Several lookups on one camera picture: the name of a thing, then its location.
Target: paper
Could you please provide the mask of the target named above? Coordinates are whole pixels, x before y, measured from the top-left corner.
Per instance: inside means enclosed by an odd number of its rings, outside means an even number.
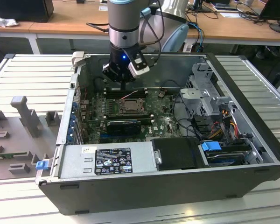
[[[108,6],[100,6],[99,11],[108,11]]]
[[[238,13],[220,13],[223,17],[228,18],[241,18],[241,16]]]
[[[18,23],[16,20],[14,19],[3,19],[3,18],[0,18],[0,27],[12,27],[12,26],[17,26]]]

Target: blue cable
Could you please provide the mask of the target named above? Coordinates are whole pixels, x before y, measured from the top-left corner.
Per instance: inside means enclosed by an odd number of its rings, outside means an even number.
[[[193,27],[195,27],[198,31],[199,31],[199,34],[200,34],[200,44],[199,44],[199,47],[201,47],[202,46],[202,32],[201,32],[201,29],[198,27],[198,26],[196,26],[194,23],[191,23],[191,22],[188,22],[191,26],[193,26]]]

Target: motherboard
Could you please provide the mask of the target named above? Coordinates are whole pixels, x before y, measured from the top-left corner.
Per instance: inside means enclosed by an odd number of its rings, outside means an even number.
[[[160,89],[104,90],[86,101],[86,144],[150,141],[181,137],[172,114],[173,96]]]

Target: computer monitor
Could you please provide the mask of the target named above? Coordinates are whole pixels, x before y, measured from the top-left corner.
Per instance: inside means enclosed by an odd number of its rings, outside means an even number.
[[[278,24],[271,24],[270,28],[280,33],[280,0],[269,0],[259,15],[260,19],[277,20]]]

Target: sticker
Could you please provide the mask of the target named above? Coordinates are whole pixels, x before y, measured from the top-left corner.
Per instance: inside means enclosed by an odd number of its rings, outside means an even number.
[[[96,146],[82,147],[82,153],[95,153]]]
[[[132,155],[130,148],[113,148],[113,149],[89,149],[95,150],[95,174],[126,174],[133,172]]]

